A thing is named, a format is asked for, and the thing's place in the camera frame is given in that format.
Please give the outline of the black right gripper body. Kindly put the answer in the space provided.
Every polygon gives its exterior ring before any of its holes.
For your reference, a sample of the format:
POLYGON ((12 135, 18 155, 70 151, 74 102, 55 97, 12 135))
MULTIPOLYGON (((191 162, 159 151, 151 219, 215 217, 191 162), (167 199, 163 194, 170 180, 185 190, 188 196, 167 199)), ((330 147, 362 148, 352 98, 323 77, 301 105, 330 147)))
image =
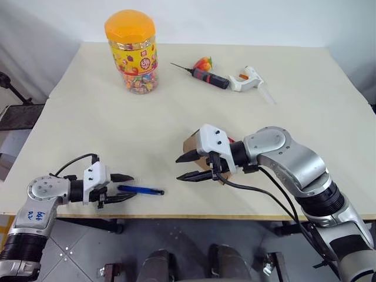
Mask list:
POLYGON ((219 153, 210 152, 206 158, 206 164, 211 170, 213 180, 229 180, 231 173, 227 161, 220 157, 219 153))

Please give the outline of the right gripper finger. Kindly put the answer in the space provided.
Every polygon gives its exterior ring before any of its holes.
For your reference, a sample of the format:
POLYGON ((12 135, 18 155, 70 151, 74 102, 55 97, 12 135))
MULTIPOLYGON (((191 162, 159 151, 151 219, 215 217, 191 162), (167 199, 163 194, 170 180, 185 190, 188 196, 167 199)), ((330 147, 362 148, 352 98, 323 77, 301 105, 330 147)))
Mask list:
POLYGON ((195 162, 200 159, 200 155, 197 150, 190 150, 176 159, 176 163, 186 163, 186 162, 195 162))
POLYGON ((176 179, 180 181, 184 181, 184 182, 201 182, 205 180, 211 180, 212 171, 206 170, 203 172, 200 172, 200 171, 188 172, 181 176, 176 177, 176 179))

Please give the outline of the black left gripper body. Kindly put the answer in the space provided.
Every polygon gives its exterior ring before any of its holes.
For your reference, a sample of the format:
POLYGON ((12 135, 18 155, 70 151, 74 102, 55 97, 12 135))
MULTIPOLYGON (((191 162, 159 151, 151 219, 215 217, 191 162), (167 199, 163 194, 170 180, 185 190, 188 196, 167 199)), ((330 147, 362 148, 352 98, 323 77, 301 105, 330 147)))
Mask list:
POLYGON ((102 209, 105 204, 116 203, 119 198, 117 196, 108 196, 107 192, 107 187, 94 189, 89 193, 89 201, 96 202, 98 209, 102 209))

